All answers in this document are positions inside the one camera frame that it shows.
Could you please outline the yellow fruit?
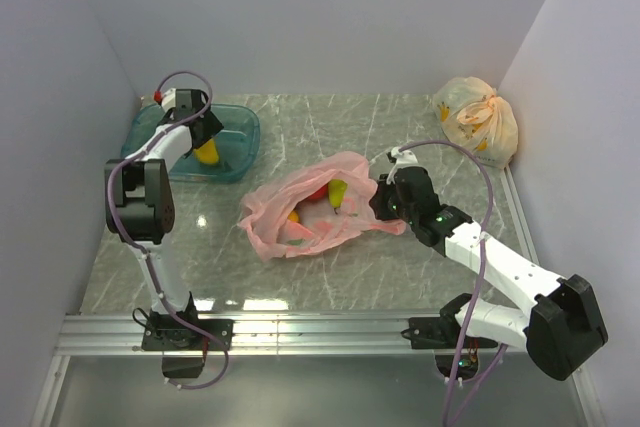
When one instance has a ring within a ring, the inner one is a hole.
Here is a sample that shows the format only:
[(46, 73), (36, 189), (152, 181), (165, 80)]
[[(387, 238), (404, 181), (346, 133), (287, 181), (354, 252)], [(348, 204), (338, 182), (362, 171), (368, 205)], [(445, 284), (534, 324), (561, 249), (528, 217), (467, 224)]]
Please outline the yellow fruit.
[(193, 155), (204, 165), (217, 165), (220, 162), (220, 156), (213, 138), (207, 140), (202, 146), (195, 148)]

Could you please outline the green pear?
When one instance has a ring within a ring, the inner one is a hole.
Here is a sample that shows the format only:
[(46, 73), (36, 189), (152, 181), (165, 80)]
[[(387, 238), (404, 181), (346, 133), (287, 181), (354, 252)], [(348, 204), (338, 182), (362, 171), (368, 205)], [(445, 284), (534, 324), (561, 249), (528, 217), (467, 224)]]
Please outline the green pear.
[(338, 210), (343, 202), (348, 184), (341, 179), (332, 179), (328, 183), (328, 200), (334, 210)]

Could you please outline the pink plastic bag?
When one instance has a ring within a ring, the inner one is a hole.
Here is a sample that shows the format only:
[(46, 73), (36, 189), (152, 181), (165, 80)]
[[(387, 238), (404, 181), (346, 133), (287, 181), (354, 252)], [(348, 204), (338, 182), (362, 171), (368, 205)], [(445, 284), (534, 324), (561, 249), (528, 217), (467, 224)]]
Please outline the pink plastic bag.
[[(306, 201), (332, 179), (348, 184), (338, 210), (332, 208), (328, 196), (316, 202)], [(405, 231), (402, 221), (375, 218), (369, 201), (376, 188), (364, 156), (339, 152), (245, 195), (241, 200), (243, 217), (239, 227), (263, 261), (318, 255), (366, 231), (402, 234)], [(288, 219), (292, 211), (298, 213), (299, 223)]]

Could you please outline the red apple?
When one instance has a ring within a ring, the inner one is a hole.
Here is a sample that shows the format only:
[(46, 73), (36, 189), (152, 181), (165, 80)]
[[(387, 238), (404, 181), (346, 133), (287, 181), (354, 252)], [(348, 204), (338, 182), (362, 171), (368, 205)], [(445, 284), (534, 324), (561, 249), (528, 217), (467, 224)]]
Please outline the red apple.
[(306, 201), (316, 202), (316, 201), (320, 201), (322, 199), (325, 199), (327, 196), (328, 196), (328, 185), (325, 184), (321, 188), (319, 188), (317, 191), (315, 191), (314, 193), (310, 194), (306, 198)]

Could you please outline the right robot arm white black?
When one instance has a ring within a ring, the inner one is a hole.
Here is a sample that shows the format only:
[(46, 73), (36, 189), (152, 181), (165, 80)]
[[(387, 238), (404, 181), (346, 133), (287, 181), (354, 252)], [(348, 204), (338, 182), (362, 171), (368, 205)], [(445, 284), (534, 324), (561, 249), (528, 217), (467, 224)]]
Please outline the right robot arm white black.
[(379, 220), (402, 220), (417, 240), (459, 263), (501, 291), (511, 307), (465, 293), (448, 302), (436, 320), (413, 317), (403, 336), (413, 349), (455, 346), (524, 349), (554, 380), (564, 381), (608, 341), (591, 284), (545, 270), (481, 231), (460, 209), (443, 204), (427, 171), (404, 167), (383, 174), (370, 201)]

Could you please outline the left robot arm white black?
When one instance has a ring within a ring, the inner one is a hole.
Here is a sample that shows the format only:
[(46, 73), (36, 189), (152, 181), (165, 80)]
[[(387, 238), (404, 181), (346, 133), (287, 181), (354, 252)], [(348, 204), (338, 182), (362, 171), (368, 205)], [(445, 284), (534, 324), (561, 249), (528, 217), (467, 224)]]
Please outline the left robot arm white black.
[(146, 329), (178, 349), (225, 343), (201, 325), (193, 296), (181, 279), (170, 233), (175, 205), (169, 173), (177, 161), (222, 130), (211, 112), (211, 96), (177, 89), (169, 96), (154, 134), (134, 153), (105, 166), (107, 226), (134, 253), (151, 295)]

